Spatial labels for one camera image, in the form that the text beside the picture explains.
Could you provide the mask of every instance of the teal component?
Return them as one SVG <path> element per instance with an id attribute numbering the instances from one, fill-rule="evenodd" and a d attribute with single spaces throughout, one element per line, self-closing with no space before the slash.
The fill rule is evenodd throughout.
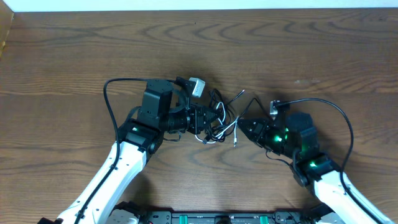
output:
<path id="1" fill-rule="evenodd" d="M 180 224 L 188 224 L 188 215 L 180 215 Z"/>
<path id="2" fill-rule="evenodd" d="M 261 216 L 260 217 L 260 224 L 269 224 L 268 217 L 267 216 Z"/>

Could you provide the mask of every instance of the white wall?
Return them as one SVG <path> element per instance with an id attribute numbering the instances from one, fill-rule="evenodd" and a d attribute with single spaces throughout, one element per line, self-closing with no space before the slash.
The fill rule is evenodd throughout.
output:
<path id="1" fill-rule="evenodd" d="M 398 0 L 4 0 L 14 12 L 398 7 Z"/>

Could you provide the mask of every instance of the wood grain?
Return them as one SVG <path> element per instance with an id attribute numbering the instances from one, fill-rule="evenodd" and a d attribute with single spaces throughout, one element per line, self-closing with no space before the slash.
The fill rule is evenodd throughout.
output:
<path id="1" fill-rule="evenodd" d="M 103 101 L 114 77 L 200 77 L 240 112 L 257 95 L 319 97 L 348 114 L 347 173 L 398 221 L 398 9 L 20 13 L 0 63 L 0 222 L 55 218 L 79 196 L 113 141 Z M 119 123 L 143 83 L 115 83 Z M 322 148 L 341 162 L 348 129 L 332 108 L 311 113 Z M 247 117 L 260 116 L 251 108 Z M 308 208 L 318 202 L 289 169 L 238 133 L 204 146 L 165 142 L 122 200 L 174 210 Z"/>

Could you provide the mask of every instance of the green led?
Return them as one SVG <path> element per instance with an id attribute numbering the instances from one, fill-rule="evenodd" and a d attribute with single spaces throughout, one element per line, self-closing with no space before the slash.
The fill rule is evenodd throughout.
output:
<path id="1" fill-rule="evenodd" d="M 279 137 L 279 136 L 275 136 L 275 139 L 274 139 L 275 141 L 282 141 L 282 138 L 281 137 Z"/>

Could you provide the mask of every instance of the wooden tabletop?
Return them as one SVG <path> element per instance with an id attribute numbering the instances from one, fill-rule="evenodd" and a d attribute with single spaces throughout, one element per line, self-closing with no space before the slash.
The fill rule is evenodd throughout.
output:
<path id="1" fill-rule="evenodd" d="M 256 95 L 267 110 L 276 99 L 336 103 L 356 136 L 349 178 L 398 222 L 397 62 L 398 9 L 18 13 L 0 62 L 0 222 L 55 219 L 93 178 L 114 141 L 107 79 L 176 76 L 229 99 L 245 89 L 237 113 Z M 119 124 L 144 90 L 109 86 Z M 341 163 L 343 117 L 316 102 L 292 110 L 312 115 L 322 149 Z M 245 118 L 260 116 L 253 106 Z M 318 203 L 240 131 L 236 148 L 191 134 L 163 143 L 121 199 L 204 211 Z"/>

